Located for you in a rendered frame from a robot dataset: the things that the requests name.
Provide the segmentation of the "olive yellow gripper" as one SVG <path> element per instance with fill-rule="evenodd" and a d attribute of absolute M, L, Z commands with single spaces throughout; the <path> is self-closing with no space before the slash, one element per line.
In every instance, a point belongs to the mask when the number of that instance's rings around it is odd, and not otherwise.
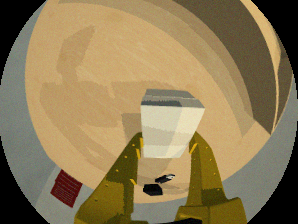
<path fill-rule="evenodd" d="M 141 147 L 144 147 L 143 137 L 138 132 L 80 206 L 74 224 L 148 224 L 131 220 Z M 189 154 L 187 202 L 179 206 L 174 222 L 159 224 L 247 224 L 241 199 L 226 198 L 212 148 L 196 131 L 189 142 Z"/>

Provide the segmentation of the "tan shallow tray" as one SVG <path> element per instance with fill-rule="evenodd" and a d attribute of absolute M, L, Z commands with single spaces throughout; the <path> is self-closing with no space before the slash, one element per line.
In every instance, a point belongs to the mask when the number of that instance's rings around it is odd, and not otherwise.
<path fill-rule="evenodd" d="M 272 135 L 289 98 L 293 70 L 271 23 L 251 0 L 172 1 L 198 17 L 223 43 L 245 83 L 253 119 Z"/>

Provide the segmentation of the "black usb flash drive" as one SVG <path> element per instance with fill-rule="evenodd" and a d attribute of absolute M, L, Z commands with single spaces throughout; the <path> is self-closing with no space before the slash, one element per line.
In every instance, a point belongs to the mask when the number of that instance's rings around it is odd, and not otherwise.
<path fill-rule="evenodd" d="M 172 178 L 174 178 L 174 177 L 175 177 L 174 174 L 164 175 L 164 176 L 161 176 L 161 177 L 155 179 L 155 182 L 162 184 L 162 183 L 172 180 Z"/>

